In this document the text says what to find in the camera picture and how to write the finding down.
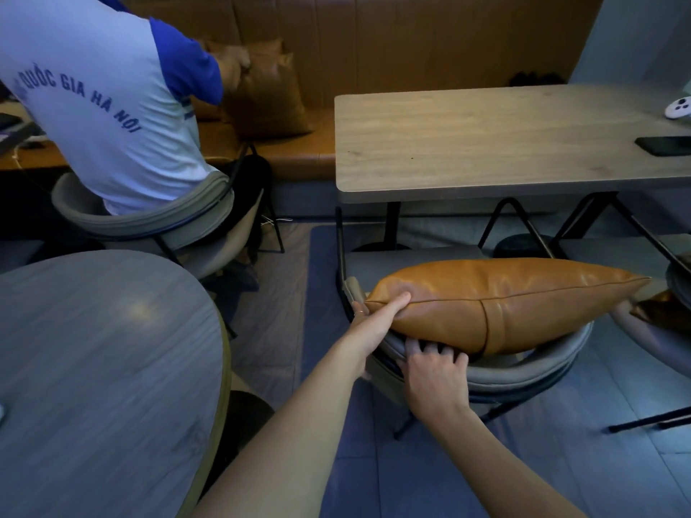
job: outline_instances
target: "smartphone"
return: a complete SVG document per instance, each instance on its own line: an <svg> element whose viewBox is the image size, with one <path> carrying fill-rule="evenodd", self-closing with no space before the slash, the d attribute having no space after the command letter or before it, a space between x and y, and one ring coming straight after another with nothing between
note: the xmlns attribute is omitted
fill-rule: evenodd
<svg viewBox="0 0 691 518"><path fill-rule="evenodd" d="M691 136L647 136L636 138L636 145L653 156L691 155Z"/></svg>
<svg viewBox="0 0 691 518"><path fill-rule="evenodd" d="M5 112L0 112L0 130L9 129L12 126L21 123L22 119L13 114L6 114Z"/></svg>

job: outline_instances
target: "brown leather sofa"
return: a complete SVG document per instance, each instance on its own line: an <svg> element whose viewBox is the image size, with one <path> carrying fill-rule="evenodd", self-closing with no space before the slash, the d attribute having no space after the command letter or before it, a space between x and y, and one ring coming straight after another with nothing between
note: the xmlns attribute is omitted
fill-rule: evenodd
<svg viewBox="0 0 691 518"><path fill-rule="evenodd" d="M260 141L278 180L334 180L334 97L505 86L519 71L568 79L602 0L128 0L190 37L281 37L315 131ZM200 124L205 153L236 138Z"/></svg>

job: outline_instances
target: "raglan shirt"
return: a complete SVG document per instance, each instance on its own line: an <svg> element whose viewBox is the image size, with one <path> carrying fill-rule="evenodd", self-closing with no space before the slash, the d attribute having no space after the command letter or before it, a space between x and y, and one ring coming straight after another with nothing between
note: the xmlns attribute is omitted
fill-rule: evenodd
<svg viewBox="0 0 691 518"><path fill-rule="evenodd" d="M218 105L216 60L118 0L0 0L0 79L114 215L179 198L204 162L190 96Z"/></svg>

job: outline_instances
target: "blue sleeve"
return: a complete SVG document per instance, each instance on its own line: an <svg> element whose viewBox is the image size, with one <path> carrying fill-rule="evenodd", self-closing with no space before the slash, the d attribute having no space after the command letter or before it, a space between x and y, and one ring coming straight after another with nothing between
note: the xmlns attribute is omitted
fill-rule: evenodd
<svg viewBox="0 0 691 518"><path fill-rule="evenodd" d="M99 0L99 2L103 3L104 5L108 5L108 7L115 9L118 12L129 12L127 7L125 7L125 4L123 4L120 0Z"/></svg>
<svg viewBox="0 0 691 518"><path fill-rule="evenodd" d="M220 104L223 83L216 59L175 27L154 18L149 22L163 79L173 97L182 102L187 96L196 96L212 105Z"/></svg>

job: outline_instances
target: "person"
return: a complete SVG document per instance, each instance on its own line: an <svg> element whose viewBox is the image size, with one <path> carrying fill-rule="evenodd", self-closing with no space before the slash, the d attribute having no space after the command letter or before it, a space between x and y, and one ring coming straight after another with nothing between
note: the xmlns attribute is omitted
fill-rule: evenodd
<svg viewBox="0 0 691 518"><path fill-rule="evenodd" d="M208 54L119 0L0 0L0 41L0 80L111 215L164 206L215 170L191 96L220 104L249 67L244 47ZM265 160L245 159L221 235L269 178Z"/></svg>
<svg viewBox="0 0 691 518"><path fill-rule="evenodd" d="M338 448L353 383L381 343L404 293L378 312L353 304L350 329L201 499L194 518L317 517ZM471 410L468 356L455 360L406 343L410 410L432 432L492 518L584 518L582 512L510 453Z"/></svg>

